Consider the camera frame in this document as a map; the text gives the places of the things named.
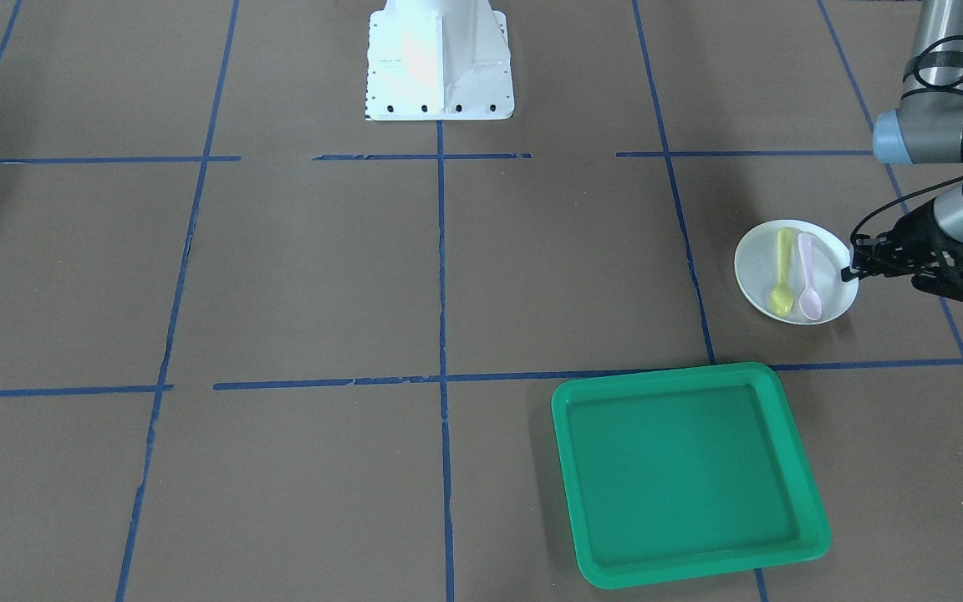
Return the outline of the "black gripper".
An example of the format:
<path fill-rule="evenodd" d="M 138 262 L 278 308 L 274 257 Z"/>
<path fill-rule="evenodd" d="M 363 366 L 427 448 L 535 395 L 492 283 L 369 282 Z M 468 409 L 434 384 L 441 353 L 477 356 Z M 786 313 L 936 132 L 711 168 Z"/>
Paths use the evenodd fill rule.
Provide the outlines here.
<path fill-rule="evenodd" d="M 941 255 L 950 237 L 936 216 L 935 202 L 928 201 L 879 237 L 852 237 L 851 259 L 841 269 L 841 281 L 875 277 L 940 277 L 945 273 Z"/>

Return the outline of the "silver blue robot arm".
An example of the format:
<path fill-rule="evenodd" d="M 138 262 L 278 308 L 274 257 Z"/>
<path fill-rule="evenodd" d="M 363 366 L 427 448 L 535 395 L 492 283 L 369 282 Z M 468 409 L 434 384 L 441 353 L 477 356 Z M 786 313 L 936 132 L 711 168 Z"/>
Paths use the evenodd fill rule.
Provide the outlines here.
<path fill-rule="evenodd" d="M 894 110 L 879 115 L 873 154 L 887 165 L 963 164 L 963 1 L 925 1 Z M 926 293 L 963 301 L 963 176 L 898 199 L 917 208 L 887 232 L 849 236 L 844 282 L 910 277 Z"/>

